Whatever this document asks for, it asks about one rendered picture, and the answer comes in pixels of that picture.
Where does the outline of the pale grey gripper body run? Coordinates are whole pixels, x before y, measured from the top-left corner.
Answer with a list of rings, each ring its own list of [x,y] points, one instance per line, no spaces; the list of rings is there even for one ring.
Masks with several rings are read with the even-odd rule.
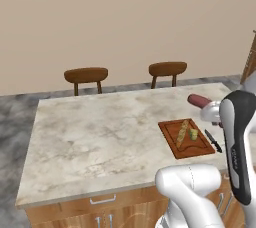
[[[201,111],[200,117],[203,121],[211,122],[211,123],[219,123],[220,115],[219,115],[219,101],[212,101],[207,104]]]

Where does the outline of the red-brown sausage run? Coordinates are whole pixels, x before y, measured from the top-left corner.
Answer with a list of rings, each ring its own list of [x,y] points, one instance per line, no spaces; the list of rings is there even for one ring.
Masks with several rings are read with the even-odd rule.
[[[206,105],[208,105],[211,102],[210,99],[197,94],[190,94],[187,98],[187,101],[190,104],[199,107],[200,109],[203,109]]]

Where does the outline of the wooden cutting board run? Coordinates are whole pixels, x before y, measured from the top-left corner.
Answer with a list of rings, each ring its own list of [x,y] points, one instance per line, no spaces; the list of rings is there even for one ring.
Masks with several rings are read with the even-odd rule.
[[[188,120],[189,124],[188,124],[188,128],[187,128],[183,143],[180,146],[180,148],[177,148],[176,140],[177,140],[182,122],[184,120]],[[203,135],[199,127],[191,118],[172,120],[172,121],[163,121],[163,122],[159,122],[158,126],[176,159],[184,159],[189,157],[197,157],[197,156],[215,153],[214,148],[211,146],[207,138]],[[190,129],[198,130],[198,137],[195,141],[190,139],[190,135],[189,135]]]

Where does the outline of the black knife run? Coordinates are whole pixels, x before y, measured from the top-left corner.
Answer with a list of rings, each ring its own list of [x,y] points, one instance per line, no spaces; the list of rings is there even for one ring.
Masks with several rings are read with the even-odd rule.
[[[213,144],[213,145],[216,147],[217,152],[222,153],[222,148],[221,148],[221,146],[220,146],[220,145],[218,144],[218,142],[214,139],[214,137],[211,135],[211,133],[210,133],[207,129],[205,129],[204,131],[205,131],[206,136],[207,136],[208,139],[210,140],[211,144]]]

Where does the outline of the tan baguette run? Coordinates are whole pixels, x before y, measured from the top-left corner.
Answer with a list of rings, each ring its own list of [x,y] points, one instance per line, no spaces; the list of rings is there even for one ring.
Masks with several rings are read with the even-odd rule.
[[[186,131],[187,131],[187,128],[188,128],[188,124],[189,124],[188,120],[184,120],[182,122],[181,128],[180,128],[179,133],[178,133],[178,137],[177,137],[177,140],[176,140],[176,147],[177,148],[180,148],[180,146],[183,143],[183,140],[185,138]]]

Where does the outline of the brown wooden chair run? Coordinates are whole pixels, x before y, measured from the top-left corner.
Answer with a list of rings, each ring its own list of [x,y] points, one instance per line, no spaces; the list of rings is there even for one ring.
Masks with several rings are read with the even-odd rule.
[[[74,85],[74,95],[78,96],[78,85],[84,83],[96,83],[98,93],[102,93],[101,82],[108,77],[108,69],[103,67],[88,67],[71,69],[64,72],[67,82]]]
[[[152,76],[151,88],[154,89],[158,77],[172,77],[172,86],[177,83],[177,76],[187,69],[186,62],[159,62],[151,64],[148,68],[149,74]]]

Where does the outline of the wooden cabinet run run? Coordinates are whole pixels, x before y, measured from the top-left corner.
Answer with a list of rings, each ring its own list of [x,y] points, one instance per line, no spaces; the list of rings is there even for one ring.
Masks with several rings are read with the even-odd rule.
[[[253,31],[254,39],[248,54],[248,58],[241,76],[240,83],[243,84],[245,80],[256,70],[256,30]]]

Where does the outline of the wooden cupboard door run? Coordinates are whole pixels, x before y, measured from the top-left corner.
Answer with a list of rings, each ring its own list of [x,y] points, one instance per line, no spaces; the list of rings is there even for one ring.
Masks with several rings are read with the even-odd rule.
[[[113,228],[155,228],[158,219],[165,213],[168,201],[159,200],[136,204],[105,212],[105,227],[109,227],[109,214],[113,214]]]
[[[224,211],[226,204],[228,202],[228,199],[230,197],[230,191],[232,191],[232,190],[231,190],[230,179],[229,179],[228,173],[222,172],[221,178],[222,178],[222,180],[221,180],[220,187],[216,191],[210,193],[207,196],[207,198],[210,199],[217,207],[218,203],[219,203],[219,194],[221,192],[223,192],[224,200],[222,203],[222,207],[219,211],[219,214],[222,218],[225,228],[244,228],[243,210],[242,210],[242,207],[240,206],[240,204],[238,203],[238,201],[235,199],[234,195],[233,195],[232,203],[231,203],[226,215],[224,217],[222,217],[223,211]]]
[[[33,224],[31,228],[98,228],[96,217],[94,214],[79,215],[61,220],[48,221],[40,224]],[[101,218],[101,228],[105,228]]]

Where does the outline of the wooden drawer front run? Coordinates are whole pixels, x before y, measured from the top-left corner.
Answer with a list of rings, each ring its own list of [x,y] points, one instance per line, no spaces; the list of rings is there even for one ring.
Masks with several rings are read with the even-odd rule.
[[[92,200],[104,200],[112,198],[113,195],[114,194],[95,196]],[[89,199],[90,198],[82,198],[73,201],[31,207],[26,209],[26,214],[32,223],[41,223],[82,214],[96,213],[108,208],[115,209],[152,201],[167,200],[166,197],[162,196],[157,191],[155,186],[118,192],[116,193],[116,200],[106,204],[91,205]]]

